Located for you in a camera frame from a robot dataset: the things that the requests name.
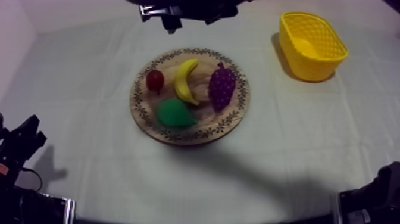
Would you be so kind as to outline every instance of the banana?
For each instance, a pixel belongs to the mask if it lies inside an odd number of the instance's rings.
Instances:
[[[193,99],[192,93],[188,87],[186,81],[187,76],[192,72],[192,70],[197,66],[197,59],[189,59],[182,63],[175,75],[175,91],[178,97],[185,102],[189,102],[195,105],[199,105],[199,102]]]

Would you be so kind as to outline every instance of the plastic basket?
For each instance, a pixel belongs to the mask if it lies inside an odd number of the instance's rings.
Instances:
[[[293,74],[312,82],[328,79],[349,54],[326,20],[305,12],[282,14],[279,43]]]

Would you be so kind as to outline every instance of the green mango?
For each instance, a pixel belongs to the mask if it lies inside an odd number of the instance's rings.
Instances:
[[[197,121],[190,115],[185,104],[176,98],[163,101],[158,106],[157,116],[165,126],[182,127],[197,123]]]

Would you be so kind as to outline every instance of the white tablecloth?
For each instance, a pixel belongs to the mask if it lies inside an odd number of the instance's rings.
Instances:
[[[327,18],[349,48],[332,79],[285,73],[274,42],[279,15],[290,10]],[[232,224],[325,214],[329,195],[400,160],[399,22],[378,0],[265,0],[210,26],[185,20],[174,35],[138,14],[44,33],[0,111],[10,129],[39,116],[48,140],[26,165],[43,176],[43,192],[77,200],[79,217]],[[195,151],[151,139],[129,111],[138,71],[183,47],[227,55],[251,87],[240,125]],[[20,180],[29,183],[35,177]]]

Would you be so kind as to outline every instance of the purple grapes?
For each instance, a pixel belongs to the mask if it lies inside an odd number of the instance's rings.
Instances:
[[[230,69],[225,69],[222,62],[212,75],[208,85],[208,97],[215,112],[220,112],[229,105],[235,90],[236,78]]]

